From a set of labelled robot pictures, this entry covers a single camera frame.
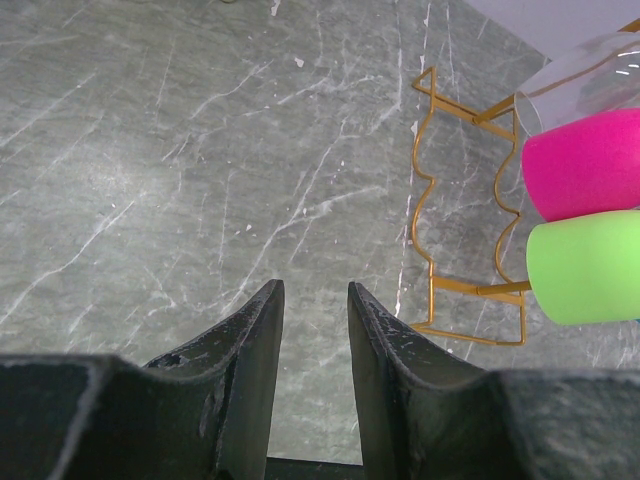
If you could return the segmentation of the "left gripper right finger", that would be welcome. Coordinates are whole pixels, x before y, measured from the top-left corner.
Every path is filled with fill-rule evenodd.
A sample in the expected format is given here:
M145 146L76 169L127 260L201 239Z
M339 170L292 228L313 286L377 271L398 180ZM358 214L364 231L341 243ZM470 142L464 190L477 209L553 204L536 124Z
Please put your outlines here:
M348 287L369 479L635 479L635 370L484 370Z

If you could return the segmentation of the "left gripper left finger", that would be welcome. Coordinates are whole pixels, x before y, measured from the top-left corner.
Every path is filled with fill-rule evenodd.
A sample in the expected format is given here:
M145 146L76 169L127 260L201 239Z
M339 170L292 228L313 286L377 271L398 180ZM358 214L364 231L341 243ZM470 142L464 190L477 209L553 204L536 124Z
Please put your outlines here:
M137 366L112 354L1 359L5 479L260 479L284 317L267 282L196 338Z

